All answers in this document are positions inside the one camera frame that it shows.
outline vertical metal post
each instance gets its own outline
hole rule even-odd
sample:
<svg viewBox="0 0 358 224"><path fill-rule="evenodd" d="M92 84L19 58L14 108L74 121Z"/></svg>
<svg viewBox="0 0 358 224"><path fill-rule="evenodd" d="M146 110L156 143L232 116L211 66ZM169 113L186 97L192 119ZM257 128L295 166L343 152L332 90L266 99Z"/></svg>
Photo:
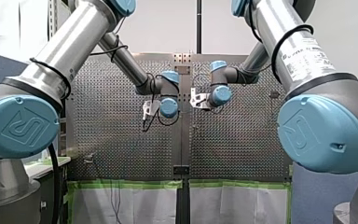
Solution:
<svg viewBox="0 0 358 224"><path fill-rule="evenodd" d="M48 40L55 35L58 29L57 12L57 0L48 0Z"/></svg>
<svg viewBox="0 0 358 224"><path fill-rule="evenodd" d="M180 96L178 101L180 103L180 180L182 180L182 188L177 190L177 204L176 204L176 223L187 224L190 223L190 187L189 187L189 152L190 152L190 88L191 88L191 54L182 54L174 64L174 69L180 76Z"/></svg>
<svg viewBox="0 0 358 224"><path fill-rule="evenodd" d="M202 54L202 0L197 0L197 53Z"/></svg>

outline metal frame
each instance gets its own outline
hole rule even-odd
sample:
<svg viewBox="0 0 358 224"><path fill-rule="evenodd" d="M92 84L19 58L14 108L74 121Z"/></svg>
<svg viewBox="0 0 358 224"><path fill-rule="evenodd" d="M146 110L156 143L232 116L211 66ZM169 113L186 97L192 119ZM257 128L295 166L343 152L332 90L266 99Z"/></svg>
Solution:
<svg viewBox="0 0 358 224"><path fill-rule="evenodd" d="M268 182L287 182L290 181L290 174L289 174L289 165L291 164L291 160L286 156L286 154L284 153L284 151L281 148L276 148L277 146L277 141L278 138L276 139L276 141L274 140L272 142L272 144L275 144L275 149L274 149L274 153L278 153L278 154L274 154L272 156L269 156L269 154L263 154L266 153L266 148L268 148L269 144L271 144L271 141L267 142L266 144L264 144L263 146L260 146L260 151L256 152L254 154L251 154L251 156L257 156L257 157L274 157L274 156L279 156L282 157L282 160L280 160L282 163L277 163L275 164L276 166L282 166L281 167L283 169L283 173L279 173L276 172L274 173L274 175L269 175L269 164L268 161L263 161L263 160L259 160L264 162L264 165L266 167L263 167L263 172L264 173L260 173L260 175L257 175L257 172L252 172L252 173L247 173L246 175L241 173L241 170L238 170L237 168L232 168L232 169L237 169L237 170L230 170L229 168L227 168L228 173L226 175L210 175L210 174L206 174L206 175L201 175L200 173L197 173L197 164L195 164L194 162L192 163L191 160L196 160L197 158L191 158L191 144L194 144L194 140L192 139L194 131L195 131L195 126L196 124L194 123L193 120L193 116L194 113L197 113L198 110L195 110L194 108L191 107L189 101L190 101L190 96L191 96L191 85L193 82L193 78L196 74L193 74L194 72L197 73L197 69L195 68L195 64L203 64L202 69L205 70L206 64L215 60L225 60L228 62L228 64L240 64L241 62L243 62L246 59L246 56L240 56L240 55L193 55L193 54L183 54L183 53L175 53L175 54L134 54L134 58L137 62L150 62L150 63L156 63L158 64L158 62L160 61L169 61L170 62L170 67L176 71L179 72L180 74L180 94L179 94L179 98L178 98L178 103L179 103L179 109L180 109L180 115L179 115L179 120L178 122L172 126L172 133L179 133L179 134L173 134L172 135L172 178L173 179L188 179L188 178L210 178L210 179L216 179L216 178L230 178L230 179L245 179L245 180L258 180L258 181L268 181ZM98 61L101 62L109 62L108 57L106 56L98 56L95 57L93 59L96 59ZM261 74L261 76L270 76L271 78L272 75L269 74L269 72L267 73L263 73ZM277 91L282 91L282 89L279 89L280 86L279 84L276 84L277 87ZM284 94L280 95L279 100L282 100L282 98L284 97ZM73 95L71 96L71 98L69 98L67 100L67 154L70 156L74 156L76 155L76 153L78 152L78 142L76 141L76 139L74 138L74 132L75 132L75 126L74 126L74 115L73 115L73 111L75 111L74 108L74 99L76 97ZM247 95L243 95L241 96L241 98L248 98ZM252 99L247 99L245 102L245 104L253 104L252 103ZM276 106L274 106L274 108L278 108L280 105L280 103L276 103ZM236 116L238 116L238 113L242 113L240 114L241 116L243 116L243 119L252 119L252 117L248 117L250 116L250 114L243 114L244 111L229 111L230 109L230 105L227 106L227 110L228 113L230 113L229 115L232 114L236 114ZM216 122L216 129L219 129L219 125L221 124L221 122L225 122L224 118L219 118L216 117L216 120L213 118L213 123ZM178 172L178 171L185 171L188 170L190 174L187 174L186 172ZM149 178L147 176L144 176L142 178L134 178L135 180L137 179L141 179L141 180L160 180L160 178L155 177L155 178Z"/></svg>

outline white wall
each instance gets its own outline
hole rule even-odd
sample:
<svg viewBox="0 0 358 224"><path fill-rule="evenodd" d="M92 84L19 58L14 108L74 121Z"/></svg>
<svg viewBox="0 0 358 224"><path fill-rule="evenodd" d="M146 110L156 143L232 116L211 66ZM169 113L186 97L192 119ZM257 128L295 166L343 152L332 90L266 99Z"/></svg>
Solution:
<svg viewBox="0 0 358 224"><path fill-rule="evenodd" d="M358 1L318 0L308 23L336 69L358 77Z"/></svg>
<svg viewBox="0 0 358 224"><path fill-rule="evenodd" d="M190 52L196 49L196 0L138 0L120 39L131 52Z"/></svg>
<svg viewBox="0 0 358 224"><path fill-rule="evenodd" d="M202 1L202 53L247 55L256 43L245 19L231 14L230 0Z"/></svg>
<svg viewBox="0 0 358 224"><path fill-rule="evenodd" d="M14 2L17 2L17 7L11 9L13 13L19 13L18 8L30 6L25 3L34 3L33 0ZM196 0L138 0L137 4L135 13L125 20L119 32L121 40L130 46L132 52L196 51ZM243 18L231 15L230 5L230 0L202 1L202 53L249 54L254 47L256 40L250 28ZM36 20L34 14L30 13L29 16L34 18L33 21ZM23 24L29 21L25 18L21 20ZM44 23L43 18L39 20L39 23ZM314 26L316 38L336 68L358 76L358 1L317 0L309 23ZM35 38L35 27L43 26L28 24L33 38L26 39L29 35L26 35L24 30L20 35L6 34L7 39L18 38L18 41L16 45L9 44L11 48L0 43L1 55L23 61L41 49L45 40ZM45 29L43 32L39 29L38 33L42 36L47 34ZM7 52L20 47L27 50Z"/></svg>

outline black band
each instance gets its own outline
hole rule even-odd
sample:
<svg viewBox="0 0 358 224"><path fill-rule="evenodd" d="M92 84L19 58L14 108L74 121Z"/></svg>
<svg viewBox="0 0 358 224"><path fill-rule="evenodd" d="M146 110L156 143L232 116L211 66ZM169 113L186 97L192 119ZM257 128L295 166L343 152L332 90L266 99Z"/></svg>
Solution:
<svg viewBox="0 0 358 224"><path fill-rule="evenodd" d="M68 89L65 96L62 97L63 100L65 100L66 98L69 97L69 95L71 95L71 83L69 82L68 78L66 78L66 76L64 76L59 70L57 70L55 67L48 65L47 63L39 62L35 58L30 58L30 61L50 69L51 71L56 73L62 79L63 83L65 83L65 86Z"/></svg>
<svg viewBox="0 0 358 224"><path fill-rule="evenodd" d="M281 38L280 41L278 41L277 45L275 46L274 51L272 52L272 56L271 56L271 69L272 69L272 74L275 76L275 78L278 80L279 83L281 83L281 79L279 78L277 71L276 71L276 61L277 61L277 57L278 57L278 52L282 46L282 44L284 43L284 41L289 38L290 36L292 36L292 34L294 34L295 32L299 32L299 31L310 31L310 33L313 35L313 27L311 25L307 25L307 24L302 24L297 26L296 28L288 31L286 34L284 34L284 36Z"/></svg>
<svg viewBox="0 0 358 224"><path fill-rule="evenodd" d="M172 95L172 94L163 94L163 95L160 95L159 97L172 97L172 98L178 98L177 95Z"/></svg>
<svg viewBox="0 0 358 224"><path fill-rule="evenodd" d="M286 101L290 100L291 98L298 96L299 94L302 94L316 86L322 85L326 82L336 81L336 80L342 80L342 79L349 79L349 80L356 80L358 81L357 77L349 74L349 73L335 73L332 75L327 75L324 77L316 77L315 79L299 86L295 90L291 91L285 98Z"/></svg>
<svg viewBox="0 0 358 224"><path fill-rule="evenodd" d="M227 83L219 83L219 82L217 82L217 83L211 83L211 87L212 86L228 86L228 84Z"/></svg>
<svg viewBox="0 0 358 224"><path fill-rule="evenodd" d="M28 85L27 83L18 81L16 79L5 77L5 79L1 82L1 84L20 89L22 91L26 91L34 96L42 98L45 101L47 101L49 104L51 104L58 113L62 111L62 106L59 103L57 103L57 101L55 101L53 98L51 98L49 95L45 94L44 92L40 91L39 89Z"/></svg>
<svg viewBox="0 0 358 224"><path fill-rule="evenodd" d="M138 85L138 86L135 86L136 88L141 88L141 87L143 87L146 83L147 83L147 81L149 80L149 76L147 76L147 79L144 81L144 83L142 83L141 85Z"/></svg>

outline wire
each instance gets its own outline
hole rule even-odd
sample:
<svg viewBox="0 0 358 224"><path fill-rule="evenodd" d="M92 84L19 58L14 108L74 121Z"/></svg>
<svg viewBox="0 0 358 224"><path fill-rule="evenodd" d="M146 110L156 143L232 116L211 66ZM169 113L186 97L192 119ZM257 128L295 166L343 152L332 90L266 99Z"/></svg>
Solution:
<svg viewBox="0 0 358 224"><path fill-rule="evenodd" d="M124 17L123 19L121 19L120 25L118 26L117 30L114 31L113 33L118 34L118 32L120 31L121 26L123 25L124 20L126 20L126 18L127 18L127 17Z"/></svg>
<svg viewBox="0 0 358 224"><path fill-rule="evenodd" d="M289 30L288 32L286 32L286 34L283 35L283 37L281 38L281 40L278 41L277 45L275 46L275 48L272 52L272 56L271 56L272 74L275 76L275 78L277 79L277 81L279 83L281 83L281 80L277 74L277 69L276 69L276 60L278 57L278 52L281 48L281 45L284 43L284 41L286 41L290 36L292 36L294 33L299 32L299 31L309 31L313 35L313 27L311 25L308 25L308 24L298 25L297 27L295 27L292 30Z"/></svg>
<svg viewBox="0 0 358 224"><path fill-rule="evenodd" d="M118 206L115 207L114 203L113 203L113 180L110 179L110 204L112 205L112 209L113 212L115 213L116 216L116 222L118 222L119 224L121 224L121 220L118 217L118 212L120 211L120 204L121 204L121 189L120 189L120 184L118 184Z"/></svg>
<svg viewBox="0 0 358 224"><path fill-rule="evenodd" d="M95 53L91 53L89 56L95 56L95 55L101 55L101 54L107 54L107 53L112 53L112 56L110 56L110 62L112 63L113 60L115 59L115 55L116 52L119 49L127 49L128 46L127 45L121 45L119 46L120 43L120 36L117 35L114 47L112 49L106 50L106 51L102 51L102 52L95 52Z"/></svg>
<svg viewBox="0 0 358 224"><path fill-rule="evenodd" d="M100 169L98 167L98 164L97 162L95 162L95 160L92 161L92 164L94 165L95 167L95 171L97 172L97 176L100 180L103 180L103 177L101 175L101 172L100 172ZM116 209L115 205L113 204L113 180L110 179L109 180L109 184L110 184L110 204L112 206L112 210L113 212L115 213L115 216L116 216L116 222L119 223L119 224L122 224L121 221L120 221L120 218L118 217L118 210Z"/></svg>
<svg viewBox="0 0 358 224"><path fill-rule="evenodd" d="M156 112L155 115L153 115L153 118L150 120L149 125L147 126L146 129L145 129L146 120L144 120L144 128L142 129L142 132L147 133L147 132L149 131L150 126L152 126L152 123L153 123L154 119L156 118L156 115L157 115L157 114L158 114L158 111Z"/></svg>
<svg viewBox="0 0 358 224"><path fill-rule="evenodd" d="M60 168L58 166L57 156L53 144L48 146L48 153L51 157L51 163L53 166L53 178L54 178L54 204L53 204L53 216L51 223L57 223L60 217L61 207L61 180L60 180Z"/></svg>
<svg viewBox="0 0 358 224"><path fill-rule="evenodd" d="M48 65L47 63L43 63L38 61L36 58L30 58L30 61L33 63L36 63L38 65L42 65L48 69L50 69L51 71L53 71L55 74L57 74L63 81L63 83L65 83L65 86L67 88L67 92L66 94L62 97L62 100L65 100L66 98L69 97L69 95L71 95L71 83L69 82L68 78L66 76L64 76L58 69L56 69L55 67L52 67L50 65Z"/></svg>
<svg viewBox="0 0 358 224"><path fill-rule="evenodd" d="M160 117L159 117L159 110L158 110L156 113L157 113L157 118L158 118L159 123L162 124L162 125L164 125L164 126L166 126L166 127L169 127L169 126L173 126L173 124L175 124L175 123L179 120L179 113L180 113L180 111L178 111L178 113L177 113L177 115L176 115L176 120L175 120L174 122L168 123L168 124L161 121L161 119L160 119Z"/></svg>
<svg viewBox="0 0 358 224"><path fill-rule="evenodd" d="M156 95L154 92L154 90L156 89L156 79L154 78L153 74L151 74L151 73L147 73L147 75L152 77L152 80L150 81L149 89L150 89L150 92L152 93L152 104L153 104L154 98Z"/></svg>
<svg viewBox="0 0 358 224"><path fill-rule="evenodd" d="M102 54L107 54L107 53L115 53L118 49L124 49L124 48L127 49L128 46L127 45L118 46L116 48L109 49L107 51L91 53L89 56L102 55Z"/></svg>

